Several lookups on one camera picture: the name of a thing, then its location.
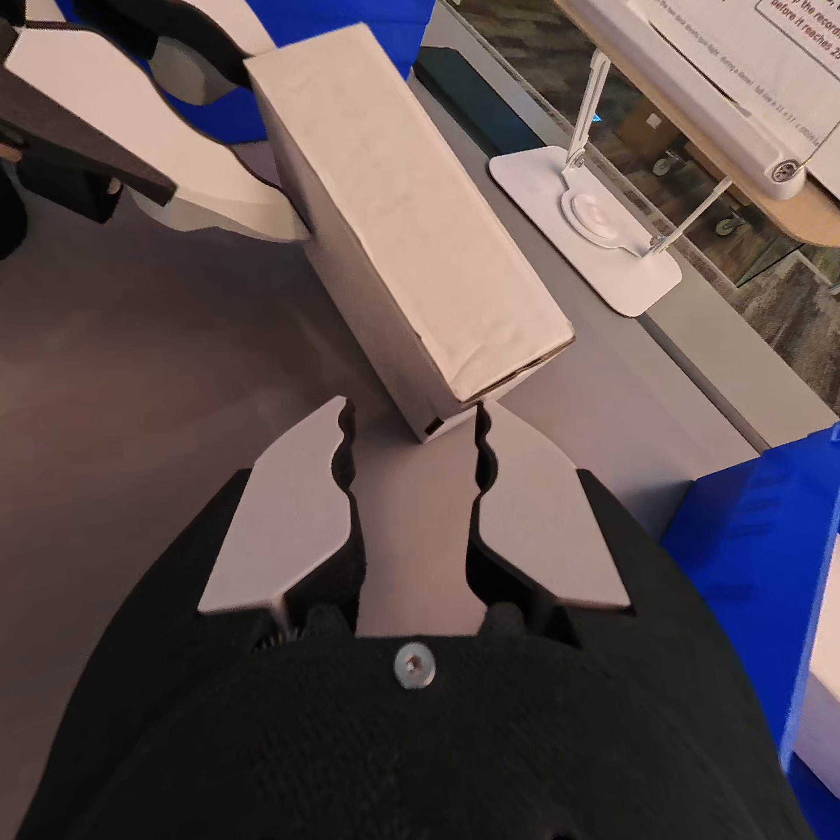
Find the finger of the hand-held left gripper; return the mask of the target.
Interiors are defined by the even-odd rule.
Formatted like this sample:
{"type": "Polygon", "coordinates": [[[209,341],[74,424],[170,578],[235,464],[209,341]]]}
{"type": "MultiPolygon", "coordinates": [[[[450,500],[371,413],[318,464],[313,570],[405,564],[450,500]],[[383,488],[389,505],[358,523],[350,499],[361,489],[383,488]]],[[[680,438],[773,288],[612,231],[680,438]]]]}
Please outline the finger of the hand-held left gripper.
{"type": "Polygon", "coordinates": [[[179,232],[219,228],[283,244],[309,237],[278,187],[252,172],[228,146],[184,121],[141,68],[130,67],[93,36],[25,31],[6,65],[176,182],[165,206],[125,186],[159,224],[179,232]]]}
{"type": "Polygon", "coordinates": [[[165,90],[250,90],[246,61],[277,48],[245,1],[75,1],[72,12],[165,90]]]}

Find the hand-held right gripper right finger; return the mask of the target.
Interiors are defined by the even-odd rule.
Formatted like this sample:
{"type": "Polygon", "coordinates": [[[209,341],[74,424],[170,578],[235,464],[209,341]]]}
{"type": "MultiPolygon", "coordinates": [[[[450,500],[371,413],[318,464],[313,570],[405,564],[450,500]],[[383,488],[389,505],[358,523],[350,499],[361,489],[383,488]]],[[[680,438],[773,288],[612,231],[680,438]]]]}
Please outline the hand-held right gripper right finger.
{"type": "Polygon", "coordinates": [[[623,611],[631,598],[573,461],[498,402],[476,415],[478,496],[469,543],[552,602],[623,611]]]}

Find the brown wheeled crate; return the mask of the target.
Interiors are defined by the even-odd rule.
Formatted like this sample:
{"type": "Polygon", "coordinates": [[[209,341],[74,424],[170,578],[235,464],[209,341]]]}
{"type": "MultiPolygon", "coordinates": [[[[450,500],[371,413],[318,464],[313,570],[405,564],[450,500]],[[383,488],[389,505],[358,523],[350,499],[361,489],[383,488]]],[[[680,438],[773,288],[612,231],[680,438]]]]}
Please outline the brown wheeled crate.
{"type": "Polygon", "coordinates": [[[616,138],[626,179],[674,223],[686,220],[723,180],[711,157],[645,98],[620,123],[616,138]]]}

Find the white metal sheet stand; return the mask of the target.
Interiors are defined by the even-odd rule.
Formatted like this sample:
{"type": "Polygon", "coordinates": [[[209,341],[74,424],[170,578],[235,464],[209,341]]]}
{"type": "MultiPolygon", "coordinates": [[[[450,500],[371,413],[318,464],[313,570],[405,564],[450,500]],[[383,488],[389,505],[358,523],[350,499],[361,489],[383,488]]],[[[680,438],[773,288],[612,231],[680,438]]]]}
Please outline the white metal sheet stand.
{"type": "Polygon", "coordinates": [[[805,165],[781,140],[717,92],[676,37],[666,33],[669,11],[652,2],[568,2],[569,14],[596,49],[567,149],[546,145],[500,154],[492,179],[616,313],[634,319],[681,281],[669,248],[733,183],[732,176],[769,198],[788,200],[805,185],[805,165]],[[707,143],[728,161],[723,180],[674,233],[654,238],[585,165],[596,106],[615,66],[657,104],[676,112],[691,140],[707,143]]]}

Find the wooden sign board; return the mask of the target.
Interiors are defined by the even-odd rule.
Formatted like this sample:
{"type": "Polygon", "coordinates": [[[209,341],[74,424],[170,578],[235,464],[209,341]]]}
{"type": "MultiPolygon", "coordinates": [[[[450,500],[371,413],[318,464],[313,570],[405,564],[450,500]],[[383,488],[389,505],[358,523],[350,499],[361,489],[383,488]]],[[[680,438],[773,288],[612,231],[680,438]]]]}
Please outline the wooden sign board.
{"type": "Polygon", "coordinates": [[[689,157],[699,162],[706,173],[716,176],[718,181],[730,178],[728,191],[742,199],[742,206],[756,206],[781,232],[802,243],[839,246],[838,199],[823,185],[808,176],[802,190],[793,198],[781,200],[764,195],[749,181],[741,165],[715,144],[708,131],[689,118],[677,101],[669,99],[655,84],[645,80],[625,56],[613,52],[612,59],[616,71],[643,97],[643,104],[637,107],[639,114],[645,117],[651,113],[658,115],[664,125],[687,140],[689,157]]]}

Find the blue plastic bin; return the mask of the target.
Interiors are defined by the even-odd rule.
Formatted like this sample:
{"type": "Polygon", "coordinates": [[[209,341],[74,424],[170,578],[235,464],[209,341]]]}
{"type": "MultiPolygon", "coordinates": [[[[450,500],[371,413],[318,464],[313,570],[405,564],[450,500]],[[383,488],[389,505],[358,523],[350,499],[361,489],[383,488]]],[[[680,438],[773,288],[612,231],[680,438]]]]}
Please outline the blue plastic bin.
{"type": "Polygon", "coordinates": [[[838,838],[838,796],[794,746],[838,546],[838,433],[835,423],[697,479],[661,540],[740,657],[817,838],[838,838]]]}
{"type": "MultiPolygon", "coordinates": [[[[255,1],[248,3],[275,43],[282,47],[334,29],[365,23],[402,77],[417,57],[432,16],[434,1],[255,1]]],[[[63,16],[115,36],[129,54],[151,71],[157,38],[131,23],[120,23],[104,2],[58,1],[63,16]]],[[[226,144],[266,139],[252,92],[235,89],[220,99],[199,106],[164,95],[193,127],[226,144]]]]}

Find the white cardboard box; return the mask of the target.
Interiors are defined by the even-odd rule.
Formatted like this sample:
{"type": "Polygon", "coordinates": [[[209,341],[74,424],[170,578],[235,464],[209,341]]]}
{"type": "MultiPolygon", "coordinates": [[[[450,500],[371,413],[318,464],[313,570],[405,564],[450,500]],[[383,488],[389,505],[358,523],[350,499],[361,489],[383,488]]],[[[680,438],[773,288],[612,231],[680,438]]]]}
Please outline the white cardboard box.
{"type": "Polygon", "coordinates": [[[827,573],[794,753],[839,796],[839,555],[827,573]]]}
{"type": "Polygon", "coordinates": [[[574,341],[366,24],[244,64],[306,257],[420,442],[574,341]]]}

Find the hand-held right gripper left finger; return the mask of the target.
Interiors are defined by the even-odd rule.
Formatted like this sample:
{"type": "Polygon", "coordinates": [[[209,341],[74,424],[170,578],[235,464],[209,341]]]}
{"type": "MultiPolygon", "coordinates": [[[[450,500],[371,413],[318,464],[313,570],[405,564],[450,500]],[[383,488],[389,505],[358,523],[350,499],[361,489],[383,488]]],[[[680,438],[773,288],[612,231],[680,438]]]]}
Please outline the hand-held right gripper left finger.
{"type": "Polygon", "coordinates": [[[354,406],[335,396],[255,461],[197,609],[303,621],[332,603],[353,621],[366,562],[352,445],[354,406]]]}

